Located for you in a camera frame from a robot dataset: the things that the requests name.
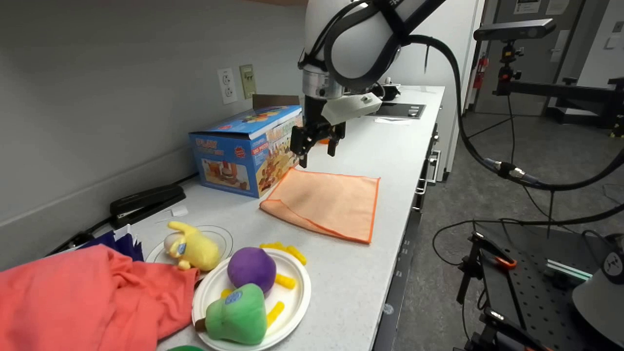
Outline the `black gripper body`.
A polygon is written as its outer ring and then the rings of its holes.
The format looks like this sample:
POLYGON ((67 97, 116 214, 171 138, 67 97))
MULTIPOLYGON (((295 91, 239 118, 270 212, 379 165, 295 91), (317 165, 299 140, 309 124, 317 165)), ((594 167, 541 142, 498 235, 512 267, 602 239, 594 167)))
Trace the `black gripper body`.
POLYGON ((305 97, 305 138, 309 142, 338 138, 346 136, 346 124, 332 124, 325 114, 327 101, 307 95, 305 97))

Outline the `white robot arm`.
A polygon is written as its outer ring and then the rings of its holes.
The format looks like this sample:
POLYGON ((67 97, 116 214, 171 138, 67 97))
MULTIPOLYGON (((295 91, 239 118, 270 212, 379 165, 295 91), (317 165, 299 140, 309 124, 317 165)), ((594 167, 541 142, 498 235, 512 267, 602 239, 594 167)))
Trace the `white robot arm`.
POLYGON ((305 13, 303 124, 292 132, 292 150, 303 167, 309 152, 329 140, 334 155, 346 122, 377 113, 375 85, 403 46, 418 42, 416 29, 446 0, 309 0, 305 13))

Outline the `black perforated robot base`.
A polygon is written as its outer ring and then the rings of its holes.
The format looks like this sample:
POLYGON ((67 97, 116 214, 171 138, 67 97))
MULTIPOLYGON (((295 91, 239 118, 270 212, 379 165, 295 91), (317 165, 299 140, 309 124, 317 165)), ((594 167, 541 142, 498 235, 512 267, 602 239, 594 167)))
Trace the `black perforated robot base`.
POLYGON ((576 309, 572 294, 582 280, 547 265, 555 259, 596 272, 609 251, 602 237, 518 224, 481 224, 479 231, 518 261, 508 269, 492 251, 483 251, 490 308, 549 351, 623 351, 576 309))

